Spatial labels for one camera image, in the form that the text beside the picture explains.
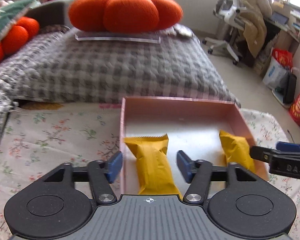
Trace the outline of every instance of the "pillow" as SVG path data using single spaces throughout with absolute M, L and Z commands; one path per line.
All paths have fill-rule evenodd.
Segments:
M 0 41 L 7 35 L 16 22 L 26 14 L 35 0 L 19 0 L 0 7 Z
M 68 15 L 82 31 L 142 33 L 175 25 L 183 12 L 174 0 L 75 0 Z

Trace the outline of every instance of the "metal screw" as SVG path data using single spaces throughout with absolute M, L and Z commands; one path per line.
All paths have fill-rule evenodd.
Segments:
M 201 196 L 198 194 L 189 194 L 186 196 L 186 200 L 190 202 L 198 202 L 201 200 Z
M 109 202 L 114 199 L 114 196 L 111 194 L 102 194 L 99 196 L 99 200 L 102 202 Z
M 204 162 L 204 160 L 201 160 L 201 159 L 196 160 L 194 162 L 194 166 L 198 169 L 198 168 L 200 168 L 202 162 Z

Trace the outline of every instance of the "open box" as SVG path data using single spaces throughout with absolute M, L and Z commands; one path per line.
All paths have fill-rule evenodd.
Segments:
M 232 102 L 167 97 L 123 98 L 120 121 L 120 150 L 124 158 L 120 175 L 121 194 L 137 194 L 139 191 L 136 158 L 123 142 L 125 137 L 167 133 L 167 158 L 174 182 L 184 194 L 189 184 L 177 167 L 177 151 L 183 150 L 192 160 L 203 159 L 215 166 L 226 166 L 219 139 L 220 129 L 245 137 L 250 146 L 255 145 L 239 108 Z M 256 160 L 254 163 L 256 174 L 268 181 L 265 163 Z M 224 182 L 212 182 L 208 197 L 224 187 Z

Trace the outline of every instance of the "yellow snack package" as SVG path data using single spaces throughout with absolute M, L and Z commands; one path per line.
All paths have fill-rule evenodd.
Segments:
M 137 158 L 139 195 L 182 195 L 174 185 L 167 159 L 168 135 L 128 137 L 124 142 Z
M 219 137 L 227 163 L 239 163 L 255 173 L 254 162 L 250 157 L 250 146 L 246 138 L 232 135 L 223 130 L 220 130 Z

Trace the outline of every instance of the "gray ridged surface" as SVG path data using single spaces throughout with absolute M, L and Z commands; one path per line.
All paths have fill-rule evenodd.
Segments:
M 177 196 L 127 196 L 97 208 L 81 229 L 59 240 L 238 240 L 218 227 L 202 208 L 182 204 Z M 280 236 L 273 240 L 288 240 Z

